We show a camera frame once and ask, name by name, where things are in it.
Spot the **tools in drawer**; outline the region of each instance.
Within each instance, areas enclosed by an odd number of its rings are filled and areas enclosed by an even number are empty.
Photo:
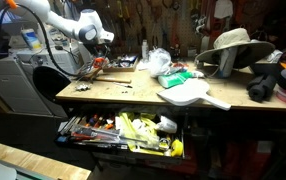
[[[127,111],[82,112],[65,125],[60,143],[127,150],[158,156],[182,157],[183,133],[177,124],[156,114]]]

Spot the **open drawer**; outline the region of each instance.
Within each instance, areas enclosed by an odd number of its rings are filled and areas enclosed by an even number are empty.
[[[100,160],[179,165],[185,159],[184,133],[180,120],[176,119],[180,117],[164,119],[166,113],[161,109],[90,105],[67,122],[55,141],[91,151]],[[175,128],[175,132],[166,126]]]

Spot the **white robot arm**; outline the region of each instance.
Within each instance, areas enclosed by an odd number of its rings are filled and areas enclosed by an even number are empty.
[[[48,0],[15,0],[15,3],[31,9],[42,22],[51,24],[66,36],[84,44],[110,43],[114,39],[114,34],[103,29],[99,15],[92,9],[83,10],[80,19],[74,21],[65,19],[51,11]],[[0,10],[4,5],[4,0],[0,0]],[[36,21],[35,17],[22,7],[10,9],[9,11],[28,21]]]

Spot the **straw hat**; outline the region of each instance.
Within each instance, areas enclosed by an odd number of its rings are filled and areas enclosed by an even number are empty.
[[[204,51],[196,60],[209,64],[219,64],[222,50],[238,46],[233,68],[242,69],[270,55],[275,46],[269,42],[250,40],[244,28],[237,28],[222,33],[213,44],[214,49]]]

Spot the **plastic bag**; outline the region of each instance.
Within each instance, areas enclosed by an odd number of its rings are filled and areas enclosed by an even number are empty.
[[[170,73],[171,55],[162,48],[149,52],[149,71],[151,77],[166,75]]]

